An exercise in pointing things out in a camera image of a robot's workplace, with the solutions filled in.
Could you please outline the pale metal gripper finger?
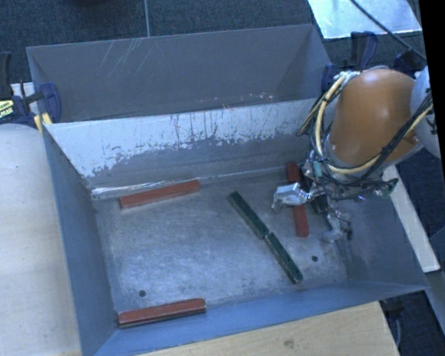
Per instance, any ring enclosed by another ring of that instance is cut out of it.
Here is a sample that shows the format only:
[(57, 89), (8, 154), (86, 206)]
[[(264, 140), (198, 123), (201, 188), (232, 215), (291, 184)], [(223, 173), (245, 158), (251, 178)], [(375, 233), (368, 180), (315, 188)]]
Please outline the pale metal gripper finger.
[(283, 197), (288, 197), (288, 196), (299, 196), (300, 194), (303, 194), (304, 191), (301, 188), (301, 184), (293, 182), (292, 184), (286, 184), (286, 185), (281, 185), (277, 188), (275, 195), (283, 198)]
[(298, 194), (288, 194), (286, 196), (277, 196), (272, 200), (271, 207), (276, 212), (285, 207), (300, 207), (311, 201), (311, 194), (300, 192)]

